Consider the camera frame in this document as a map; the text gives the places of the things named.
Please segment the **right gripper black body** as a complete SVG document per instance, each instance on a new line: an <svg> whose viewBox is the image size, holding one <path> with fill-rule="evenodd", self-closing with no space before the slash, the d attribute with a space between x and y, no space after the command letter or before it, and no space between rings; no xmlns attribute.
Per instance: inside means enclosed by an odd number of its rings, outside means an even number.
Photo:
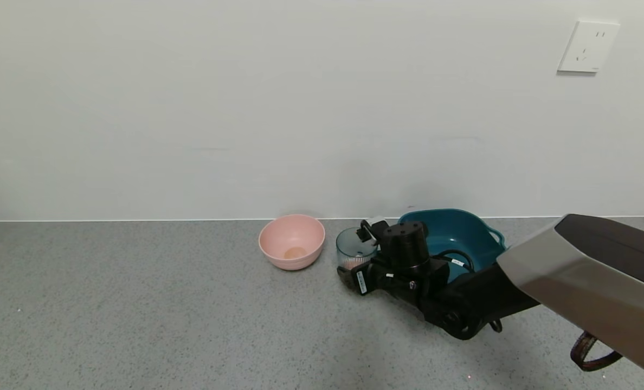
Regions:
<svg viewBox="0 0 644 390"><path fill-rule="evenodd" d="M350 276L357 293L362 296L376 290L387 290L394 281L393 271L372 260L354 266Z"/></svg>

